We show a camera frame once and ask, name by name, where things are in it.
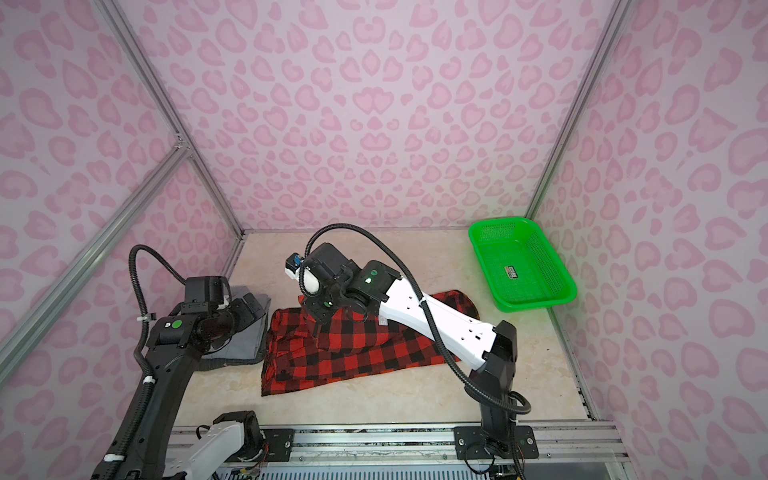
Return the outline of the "red black plaid shirt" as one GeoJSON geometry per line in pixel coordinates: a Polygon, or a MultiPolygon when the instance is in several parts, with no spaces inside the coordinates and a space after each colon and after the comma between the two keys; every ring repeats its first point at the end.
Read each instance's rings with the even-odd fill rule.
{"type": "Polygon", "coordinates": [[[261,395],[308,390],[344,380],[439,365],[444,358],[418,331],[381,325],[351,310],[322,325],[300,305],[276,310],[267,332],[261,395]]]}

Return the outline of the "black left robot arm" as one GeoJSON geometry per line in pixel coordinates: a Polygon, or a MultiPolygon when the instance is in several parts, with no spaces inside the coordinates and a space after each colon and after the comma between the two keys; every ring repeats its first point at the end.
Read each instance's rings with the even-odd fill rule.
{"type": "Polygon", "coordinates": [[[118,432],[93,471],[95,479],[208,479],[229,459],[264,451],[252,411],[218,415],[209,430],[177,455],[168,453],[185,391],[203,357],[265,317],[251,293],[224,308],[183,302],[160,318],[139,350],[142,377],[118,432]]]}

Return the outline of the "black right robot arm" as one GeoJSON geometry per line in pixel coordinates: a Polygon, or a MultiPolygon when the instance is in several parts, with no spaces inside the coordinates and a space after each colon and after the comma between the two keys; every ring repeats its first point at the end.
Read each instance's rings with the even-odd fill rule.
{"type": "Polygon", "coordinates": [[[390,265],[371,260],[359,266],[330,243],[308,257],[292,254],[285,272],[308,293],[306,308],[319,324],[330,324],[341,313],[393,322],[431,340],[440,355],[463,362],[470,369],[462,377],[465,392],[480,406],[482,449],[508,459],[520,454],[517,419],[531,405],[513,389],[518,358],[514,325],[476,320],[417,293],[409,278],[390,265]]]}

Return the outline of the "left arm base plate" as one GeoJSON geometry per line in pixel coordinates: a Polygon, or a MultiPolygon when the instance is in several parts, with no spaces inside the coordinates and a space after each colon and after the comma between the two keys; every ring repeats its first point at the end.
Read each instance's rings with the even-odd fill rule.
{"type": "Polygon", "coordinates": [[[285,463],[290,461],[295,430],[291,428],[266,428],[262,430],[266,453],[265,463],[285,463]]]}

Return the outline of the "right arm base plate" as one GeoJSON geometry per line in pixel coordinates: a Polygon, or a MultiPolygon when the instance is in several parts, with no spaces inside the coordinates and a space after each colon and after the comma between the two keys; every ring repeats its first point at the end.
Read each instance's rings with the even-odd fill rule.
{"type": "Polygon", "coordinates": [[[515,427],[515,449],[512,449],[512,439],[494,440],[479,426],[454,427],[454,446],[459,460],[512,460],[513,451],[517,452],[520,460],[538,459],[540,452],[530,426],[515,427]]]}

